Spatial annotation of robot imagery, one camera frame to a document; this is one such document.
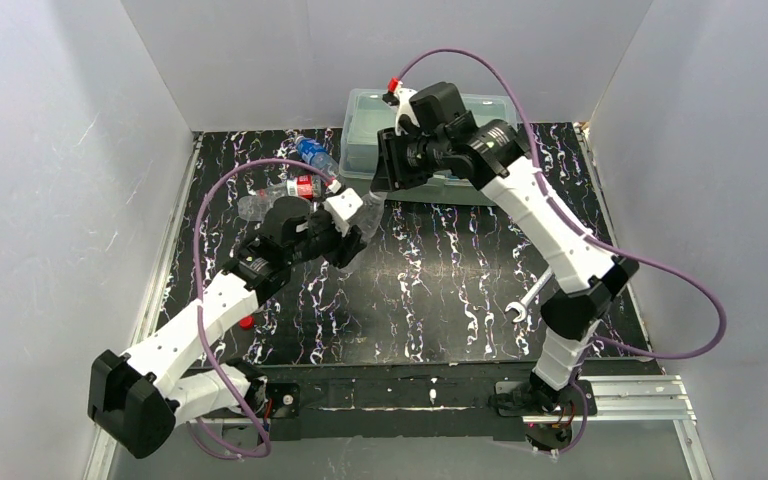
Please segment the clear unlabelled plastic bottle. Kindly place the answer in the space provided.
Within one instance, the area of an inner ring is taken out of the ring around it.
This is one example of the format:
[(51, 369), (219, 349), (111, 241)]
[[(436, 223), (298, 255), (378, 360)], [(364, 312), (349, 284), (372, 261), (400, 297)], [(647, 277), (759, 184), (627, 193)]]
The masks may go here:
[[(357, 225), (360, 227), (363, 232), (363, 237), (369, 245), (381, 223), (386, 196), (378, 192), (367, 192), (360, 197), (363, 200), (363, 206), (357, 212), (357, 215), (352, 218), (351, 223), (352, 226)], [(361, 263), (363, 251), (355, 258), (347, 269), (339, 270), (344, 272), (352, 272), (355, 270)]]

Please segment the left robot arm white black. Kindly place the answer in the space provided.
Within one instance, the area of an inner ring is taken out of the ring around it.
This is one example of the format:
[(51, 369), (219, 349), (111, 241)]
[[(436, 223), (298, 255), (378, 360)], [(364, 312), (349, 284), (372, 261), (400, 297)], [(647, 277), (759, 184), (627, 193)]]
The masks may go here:
[(157, 451), (173, 431), (205, 414), (237, 407), (271, 447), (264, 418), (274, 408), (267, 378), (250, 363), (233, 360), (188, 375), (197, 359), (241, 320), (286, 286), (294, 266), (318, 258), (348, 265), (366, 247), (360, 228), (363, 200), (352, 189), (313, 209), (283, 197), (239, 245), (203, 293), (149, 338), (92, 363), (88, 416), (138, 459)]

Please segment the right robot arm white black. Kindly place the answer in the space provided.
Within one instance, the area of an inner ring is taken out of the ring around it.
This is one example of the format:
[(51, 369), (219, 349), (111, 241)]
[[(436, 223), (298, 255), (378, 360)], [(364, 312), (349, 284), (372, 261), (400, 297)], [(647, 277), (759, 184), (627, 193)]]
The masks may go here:
[(416, 91), (393, 79), (382, 99), (395, 121), (377, 134), (371, 190), (408, 190), (448, 172), (507, 213), (559, 284), (541, 307), (547, 331), (530, 383), (546, 392), (564, 389), (598, 319), (637, 272), (638, 262), (591, 244), (581, 222), (568, 219), (557, 194), (543, 184), (526, 137), (504, 120), (478, 124), (454, 84)]

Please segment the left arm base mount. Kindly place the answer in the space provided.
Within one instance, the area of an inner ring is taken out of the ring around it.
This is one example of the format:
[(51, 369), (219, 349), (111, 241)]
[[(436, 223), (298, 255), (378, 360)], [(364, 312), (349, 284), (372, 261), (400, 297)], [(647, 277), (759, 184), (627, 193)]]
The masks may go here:
[(270, 382), (250, 386), (245, 400), (258, 419), (292, 419), (299, 415), (301, 388), (297, 383)]

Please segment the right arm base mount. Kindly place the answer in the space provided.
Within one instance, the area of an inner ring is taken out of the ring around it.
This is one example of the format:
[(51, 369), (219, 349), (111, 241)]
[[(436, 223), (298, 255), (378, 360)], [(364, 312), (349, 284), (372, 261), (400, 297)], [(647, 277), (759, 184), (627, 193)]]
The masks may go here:
[(534, 386), (531, 381), (501, 381), (488, 399), (488, 406), (501, 417), (519, 417), (525, 423), (525, 438), (537, 452), (559, 454), (576, 444), (581, 425), (598, 413), (589, 381), (574, 381), (560, 391)]

